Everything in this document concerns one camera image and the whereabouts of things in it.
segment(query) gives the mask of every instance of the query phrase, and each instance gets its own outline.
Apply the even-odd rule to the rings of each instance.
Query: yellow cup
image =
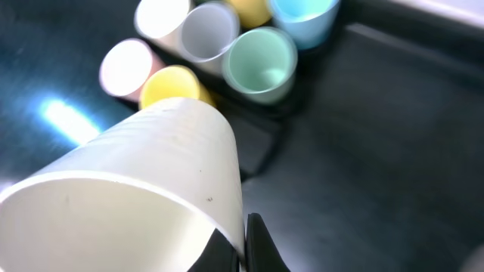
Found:
[[[139,106],[143,110],[170,97],[189,97],[215,106],[209,92],[185,66],[168,66],[154,73],[144,84]]]
[[[234,6],[240,18],[240,23],[246,28],[254,28],[267,23],[271,13],[266,0],[227,0]]]

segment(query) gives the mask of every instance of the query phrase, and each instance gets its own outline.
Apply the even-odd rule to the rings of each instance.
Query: green cup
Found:
[[[293,40],[273,27],[260,27],[240,36],[224,59],[227,83],[248,99],[276,104],[291,90],[297,64]]]

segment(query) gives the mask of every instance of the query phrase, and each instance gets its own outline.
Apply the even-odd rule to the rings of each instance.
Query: large white cup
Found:
[[[135,12],[138,33],[179,56],[180,26],[193,8],[191,0],[141,0]]]
[[[235,9],[224,2],[209,2],[192,10],[181,25],[179,52],[202,70],[222,76],[222,58],[239,32]]]
[[[175,97],[3,191],[0,267],[185,272],[215,227],[244,259],[234,135],[209,104]]]

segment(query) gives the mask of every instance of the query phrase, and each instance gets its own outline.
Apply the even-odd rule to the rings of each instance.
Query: gray cup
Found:
[[[239,20],[231,6],[208,2],[188,14],[181,25],[178,49],[186,60],[221,76],[222,59],[239,31]]]

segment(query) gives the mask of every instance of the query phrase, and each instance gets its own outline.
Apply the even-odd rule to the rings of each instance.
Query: blue cup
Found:
[[[275,25],[299,50],[320,45],[330,33],[340,0],[268,0]]]

